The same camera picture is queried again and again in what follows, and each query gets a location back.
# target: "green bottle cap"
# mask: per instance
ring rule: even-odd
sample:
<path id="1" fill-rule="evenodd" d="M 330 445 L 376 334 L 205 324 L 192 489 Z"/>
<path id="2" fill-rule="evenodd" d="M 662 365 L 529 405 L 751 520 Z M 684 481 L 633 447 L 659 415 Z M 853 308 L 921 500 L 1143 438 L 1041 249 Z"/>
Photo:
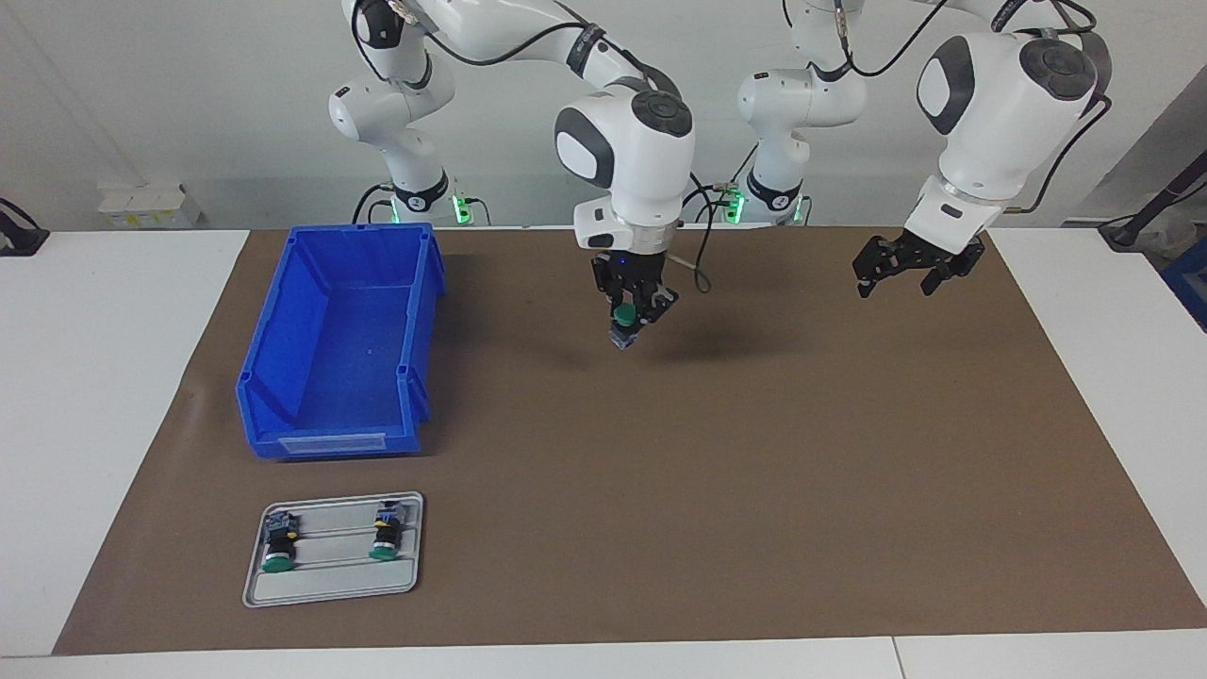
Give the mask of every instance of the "green bottle cap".
<path id="1" fill-rule="evenodd" d="M 373 548 L 373 551 L 369 552 L 369 558 L 377 561 L 393 561 L 398 558 L 398 552 L 391 550 L 390 548 Z"/>
<path id="2" fill-rule="evenodd" d="M 293 570 L 293 560 L 286 556 L 272 557 L 260 566 L 264 573 L 285 573 Z"/>
<path id="3" fill-rule="evenodd" d="M 614 311 L 612 311 L 612 317 L 616 320 L 617 324 L 632 327 L 637 323 L 637 306 L 628 303 L 620 304 Z"/>

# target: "white robotic arm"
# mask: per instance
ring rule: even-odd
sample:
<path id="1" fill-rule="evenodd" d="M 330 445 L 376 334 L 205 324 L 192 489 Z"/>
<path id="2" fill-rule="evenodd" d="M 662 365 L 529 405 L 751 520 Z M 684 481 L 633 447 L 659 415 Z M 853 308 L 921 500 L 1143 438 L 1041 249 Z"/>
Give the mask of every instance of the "white robotic arm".
<path id="1" fill-rule="evenodd" d="M 605 250 L 591 262 L 595 281 L 612 309 L 612 341 L 628 349 L 678 298 L 661 270 L 681 226 L 695 129 L 674 83 L 555 0 L 344 0 L 344 7 L 374 75 L 332 96 L 332 118 L 348 136 L 383 150 L 410 207 L 438 204 L 450 182 L 431 142 L 408 127 L 454 92 L 425 37 L 471 65 L 564 63 L 597 88 L 562 109 L 554 142 L 566 169 L 608 192 L 575 210 L 575 233 L 581 246 Z"/>
<path id="2" fill-rule="evenodd" d="M 863 295 L 910 268 L 931 269 L 927 294 L 944 280 L 967 275 L 984 251 L 978 233 L 1068 137 L 1109 80 L 1104 43 L 1084 27 L 1069 28 L 1065 0 L 912 1 L 975 14 L 993 31 L 952 37 L 922 72 L 919 104 L 947 137 L 947 148 L 903 236 L 874 238 L 856 258 Z M 862 71 L 851 58 L 847 30 L 863 0 L 797 0 L 794 6 L 793 41 L 809 68 L 756 74 L 741 90 L 744 116 L 759 134 L 754 169 L 742 187 L 751 198 L 744 218 L 751 221 L 788 218 L 807 159 L 801 128 L 855 122 L 867 100 L 864 75 L 885 70 Z"/>

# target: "brown table surface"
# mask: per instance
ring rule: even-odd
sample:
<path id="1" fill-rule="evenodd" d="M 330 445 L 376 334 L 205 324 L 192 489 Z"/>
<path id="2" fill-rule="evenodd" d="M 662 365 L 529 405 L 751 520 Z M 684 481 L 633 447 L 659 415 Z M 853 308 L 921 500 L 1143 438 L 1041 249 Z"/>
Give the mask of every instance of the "brown table surface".
<path id="1" fill-rule="evenodd" d="M 1207 627 L 996 250 L 862 300 L 868 236 L 719 232 L 620 355 L 568 234 L 444 232 L 425 456 L 274 464 L 233 396 L 253 233 L 56 652 Z M 413 592 L 243 607 L 264 507 L 412 490 Z"/>

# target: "gray tray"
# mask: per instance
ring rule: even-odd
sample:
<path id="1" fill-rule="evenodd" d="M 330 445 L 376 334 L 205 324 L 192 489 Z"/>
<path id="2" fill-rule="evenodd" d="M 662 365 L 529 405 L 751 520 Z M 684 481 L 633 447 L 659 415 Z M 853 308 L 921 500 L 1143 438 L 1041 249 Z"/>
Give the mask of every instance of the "gray tray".
<path id="1" fill-rule="evenodd" d="M 392 562 L 368 557 L 377 529 L 378 504 L 397 502 L 403 533 L 398 558 Z M 298 517 L 297 567 L 286 573 L 263 573 L 264 520 L 287 511 Z M 280 607 L 409 592 L 419 579 L 420 532 L 424 497 L 393 493 L 270 505 L 256 525 L 243 603 L 249 608 Z"/>

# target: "green indicator light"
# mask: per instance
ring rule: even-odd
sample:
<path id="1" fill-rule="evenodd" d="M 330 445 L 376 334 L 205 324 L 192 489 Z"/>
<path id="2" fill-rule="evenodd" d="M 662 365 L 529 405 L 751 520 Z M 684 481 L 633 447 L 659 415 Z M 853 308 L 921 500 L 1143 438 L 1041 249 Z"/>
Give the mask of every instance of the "green indicator light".
<path id="1" fill-rule="evenodd" d="M 470 210 L 470 205 L 465 201 L 465 198 L 453 195 L 453 210 L 459 224 L 473 223 L 473 212 Z"/>
<path id="2" fill-rule="evenodd" d="M 725 221 L 729 223 L 742 222 L 742 210 L 746 209 L 746 195 L 741 191 L 725 193 L 728 206 L 725 207 Z"/>

